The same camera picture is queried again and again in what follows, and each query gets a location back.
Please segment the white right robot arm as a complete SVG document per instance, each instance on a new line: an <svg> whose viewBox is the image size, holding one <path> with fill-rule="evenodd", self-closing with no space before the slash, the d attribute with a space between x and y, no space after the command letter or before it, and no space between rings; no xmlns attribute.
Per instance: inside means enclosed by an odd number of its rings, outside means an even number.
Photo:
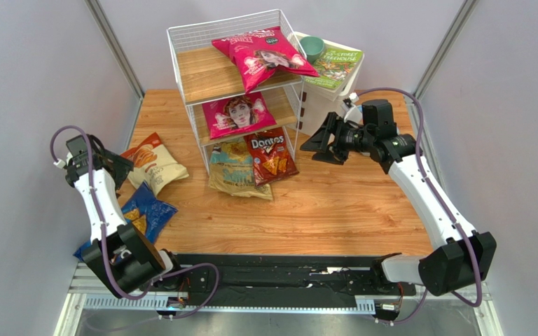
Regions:
<svg viewBox="0 0 538 336"><path fill-rule="evenodd" d="M433 178L416 139L401 134L386 99L365 101L359 107L362 122L330 112L318 130L301 145L315 161L341 165L351 152L377 162L404 192L428 234L433 251L410 257L393 253L373 265L382 283L424 286L432 295L457 295L467 286L482 296L497 242L480 233L462 216Z"/></svg>

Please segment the pink Real chips bag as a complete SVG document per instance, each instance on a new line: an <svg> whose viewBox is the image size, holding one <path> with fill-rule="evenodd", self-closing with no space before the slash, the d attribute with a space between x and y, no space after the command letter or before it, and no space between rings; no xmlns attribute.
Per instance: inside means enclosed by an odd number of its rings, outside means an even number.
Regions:
<svg viewBox="0 0 538 336"><path fill-rule="evenodd" d="M260 92L207 102L202 110L213 140L277 124Z"/></svg>
<svg viewBox="0 0 538 336"><path fill-rule="evenodd" d="M255 90L278 70L299 76L319 77L317 70L289 42L280 27L214 39L212 46L237 67L245 93Z"/></svg>

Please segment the cream orange chips bag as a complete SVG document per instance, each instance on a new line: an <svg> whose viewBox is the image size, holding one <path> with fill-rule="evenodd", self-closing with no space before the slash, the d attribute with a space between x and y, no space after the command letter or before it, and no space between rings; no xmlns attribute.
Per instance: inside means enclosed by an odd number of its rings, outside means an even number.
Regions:
<svg viewBox="0 0 538 336"><path fill-rule="evenodd" d="M134 165L128 174L131 184L138 189L145 183L155 196L171 182L189 177L187 168L173 158L157 132L120 156Z"/></svg>

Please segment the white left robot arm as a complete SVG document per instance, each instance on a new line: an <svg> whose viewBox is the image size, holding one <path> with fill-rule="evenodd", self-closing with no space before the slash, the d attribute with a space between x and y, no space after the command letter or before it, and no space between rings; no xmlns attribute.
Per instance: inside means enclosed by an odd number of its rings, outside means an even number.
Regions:
<svg viewBox="0 0 538 336"><path fill-rule="evenodd" d="M116 191L134 165L91 134L75 136L66 146L66 180L81 194L90 219L90 245L80 257L115 297L136 300L135 290L176 270L178 263L169 251L156 249L121 211Z"/></svg>

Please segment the red Doritos bag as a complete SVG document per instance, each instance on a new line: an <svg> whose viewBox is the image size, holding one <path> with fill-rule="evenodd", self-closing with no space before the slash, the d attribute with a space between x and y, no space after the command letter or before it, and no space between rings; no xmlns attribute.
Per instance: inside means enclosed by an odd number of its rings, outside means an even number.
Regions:
<svg viewBox="0 0 538 336"><path fill-rule="evenodd" d="M281 127L244 136L244 142L252 157L256 187L299 173L287 141L288 136Z"/></svg>

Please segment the tan kettle chips bag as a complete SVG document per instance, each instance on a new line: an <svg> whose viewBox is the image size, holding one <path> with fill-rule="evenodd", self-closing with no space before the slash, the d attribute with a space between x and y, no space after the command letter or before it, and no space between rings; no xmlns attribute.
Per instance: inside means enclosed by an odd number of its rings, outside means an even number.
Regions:
<svg viewBox="0 0 538 336"><path fill-rule="evenodd" d="M208 186L235 197L273 200L269 185L256 187L252 156L242 138L214 144Z"/></svg>

